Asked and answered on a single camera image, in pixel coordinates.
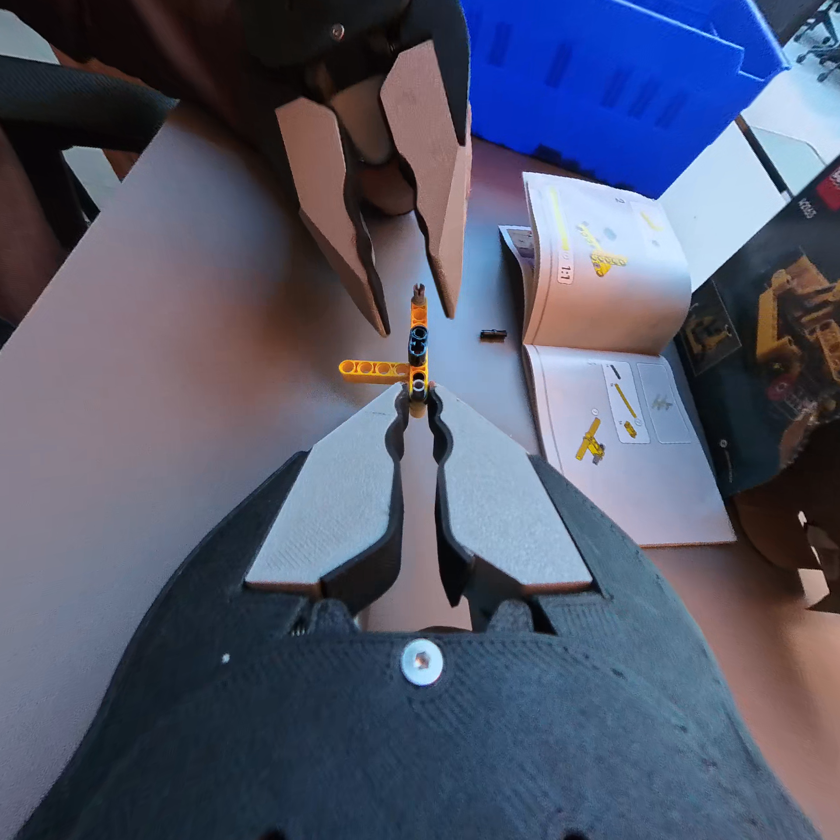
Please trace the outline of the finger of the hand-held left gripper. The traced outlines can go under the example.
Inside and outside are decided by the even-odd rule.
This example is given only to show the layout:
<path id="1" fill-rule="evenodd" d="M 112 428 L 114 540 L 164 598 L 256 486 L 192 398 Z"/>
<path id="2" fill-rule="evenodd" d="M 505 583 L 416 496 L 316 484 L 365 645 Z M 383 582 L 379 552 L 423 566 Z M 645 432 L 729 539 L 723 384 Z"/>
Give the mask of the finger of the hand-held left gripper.
<path id="1" fill-rule="evenodd" d="M 413 177 L 417 222 L 448 319 L 463 276 L 471 139 L 460 142 L 432 39 L 400 52 L 380 89 L 385 123 L 399 161 Z"/>
<path id="2" fill-rule="evenodd" d="M 279 106 L 276 119 L 303 223 L 360 313 L 388 336 L 382 281 L 336 113 L 299 97 Z"/>

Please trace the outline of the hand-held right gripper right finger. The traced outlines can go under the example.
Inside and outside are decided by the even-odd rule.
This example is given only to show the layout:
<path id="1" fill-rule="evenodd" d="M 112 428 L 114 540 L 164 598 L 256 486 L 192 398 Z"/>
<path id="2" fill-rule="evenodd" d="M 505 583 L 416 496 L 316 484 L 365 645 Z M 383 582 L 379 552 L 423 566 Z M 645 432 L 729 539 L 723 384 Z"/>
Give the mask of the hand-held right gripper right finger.
<path id="1" fill-rule="evenodd" d="M 592 573 L 525 448 L 442 385 L 430 388 L 437 560 L 450 605 L 483 632 L 506 601 L 588 592 Z"/>

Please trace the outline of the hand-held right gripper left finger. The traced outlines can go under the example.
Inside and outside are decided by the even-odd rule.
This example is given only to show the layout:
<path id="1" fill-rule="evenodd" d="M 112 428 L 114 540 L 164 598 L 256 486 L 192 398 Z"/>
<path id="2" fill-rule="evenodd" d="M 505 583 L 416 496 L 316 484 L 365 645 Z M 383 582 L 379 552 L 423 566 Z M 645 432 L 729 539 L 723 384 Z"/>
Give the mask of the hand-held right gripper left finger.
<path id="1" fill-rule="evenodd" d="M 246 576 L 247 587 L 335 600 L 362 613 L 402 561 L 408 394 L 392 385 L 307 453 Z"/>

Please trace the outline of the yellow lego beam assembly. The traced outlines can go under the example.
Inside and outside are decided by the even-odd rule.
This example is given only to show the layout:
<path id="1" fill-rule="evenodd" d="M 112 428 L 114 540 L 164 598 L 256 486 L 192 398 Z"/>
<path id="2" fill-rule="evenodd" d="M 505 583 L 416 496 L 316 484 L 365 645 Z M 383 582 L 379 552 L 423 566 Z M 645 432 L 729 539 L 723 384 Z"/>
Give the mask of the yellow lego beam assembly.
<path id="1" fill-rule="evenodd" d="M 413 288 L 405 362 L 343 360 L 339 372 L 346 382 L 373 385 L 405 384 L 411 404 L 425 406 L 429 391 L 427 297 L 425 286 Z"/>

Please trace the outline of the lego instruction booklet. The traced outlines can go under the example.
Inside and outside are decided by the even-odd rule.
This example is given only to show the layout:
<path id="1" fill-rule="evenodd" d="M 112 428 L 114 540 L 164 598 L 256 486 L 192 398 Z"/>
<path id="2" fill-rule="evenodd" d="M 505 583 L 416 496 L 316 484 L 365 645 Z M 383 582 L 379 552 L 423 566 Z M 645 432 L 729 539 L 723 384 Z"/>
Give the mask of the lego instruction booklet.
<path id="1" fill-rule="evenodd" d="M 735 540 L 664 351 L 688 313 L 684 252 L 656 201 L 522 174 L 529 225 L 499 227 L 523 288 L 542 456 L 645 548 Z"/>

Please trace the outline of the black lego set box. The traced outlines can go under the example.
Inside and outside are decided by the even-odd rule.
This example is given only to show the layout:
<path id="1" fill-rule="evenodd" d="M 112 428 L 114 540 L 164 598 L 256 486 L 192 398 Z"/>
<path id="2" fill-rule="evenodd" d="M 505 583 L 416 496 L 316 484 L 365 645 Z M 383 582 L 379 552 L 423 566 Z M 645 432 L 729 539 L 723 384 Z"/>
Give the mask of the black lego set box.
<path id="1" fill-rule="evenodd" d="M 680 357 L 722 496 L 773 565 L 839 613 L 839 160 L 693 294 Z"/>

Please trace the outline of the blue plastic bin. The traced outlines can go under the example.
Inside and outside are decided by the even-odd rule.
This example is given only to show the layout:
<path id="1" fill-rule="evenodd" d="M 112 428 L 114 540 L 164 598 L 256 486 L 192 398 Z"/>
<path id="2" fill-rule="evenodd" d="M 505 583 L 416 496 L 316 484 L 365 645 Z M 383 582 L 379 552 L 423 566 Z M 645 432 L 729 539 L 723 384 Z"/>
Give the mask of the blue plastic bin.
<path id="1" fill-rule="evenodd" d="M 659 198 L 791 65 L 750 1 L 467 1 L 472 133 Z"/>

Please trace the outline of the black office chair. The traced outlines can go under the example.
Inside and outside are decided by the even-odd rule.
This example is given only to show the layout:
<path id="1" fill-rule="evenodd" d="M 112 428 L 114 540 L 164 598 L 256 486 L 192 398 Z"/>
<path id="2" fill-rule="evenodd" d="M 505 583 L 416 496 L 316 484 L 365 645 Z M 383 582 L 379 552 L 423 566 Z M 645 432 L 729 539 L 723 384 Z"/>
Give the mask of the black office chair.
<path id="1" fill-rule="evenodd" d="M 71 148 L 138 154 L 161 128 L 175 100 L 128 80 L 11 56 L 1 58 L 3 120 L 60 133 Z M 12 336 L 2 330 L 1 344 Z"/>

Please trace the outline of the office chair base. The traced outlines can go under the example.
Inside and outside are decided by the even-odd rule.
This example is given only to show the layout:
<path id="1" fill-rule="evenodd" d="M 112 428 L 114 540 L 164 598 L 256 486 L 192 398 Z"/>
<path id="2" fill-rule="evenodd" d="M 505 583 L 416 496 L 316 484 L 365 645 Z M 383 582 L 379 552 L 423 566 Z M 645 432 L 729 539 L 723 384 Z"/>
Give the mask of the office chair base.
<path id="1" fill-rule="evenodd" d="M 814 58 L 820 68 L 816 82 L 823 84 L 839 68 L 839 2 L 827 1 L 815 10 L 795 33 L 793 42 L 801 44 L 804 38 L 811 39 L 808 48 L 794 60 L 797 66 Z"/>

